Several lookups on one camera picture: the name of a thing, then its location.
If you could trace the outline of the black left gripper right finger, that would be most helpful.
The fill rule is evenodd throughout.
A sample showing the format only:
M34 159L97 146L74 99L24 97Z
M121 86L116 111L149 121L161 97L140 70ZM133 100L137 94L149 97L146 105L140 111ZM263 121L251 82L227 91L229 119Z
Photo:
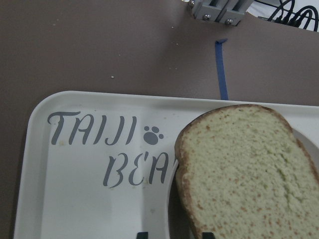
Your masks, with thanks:
M215 235L213 232L203 232L202 239L215 239Z

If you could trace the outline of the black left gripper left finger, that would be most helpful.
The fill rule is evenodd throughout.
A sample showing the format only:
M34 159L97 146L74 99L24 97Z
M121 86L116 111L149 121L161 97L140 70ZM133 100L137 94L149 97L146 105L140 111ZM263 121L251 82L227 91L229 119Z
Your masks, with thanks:
M149 238L149 232L138 232L136 239L148 239Z

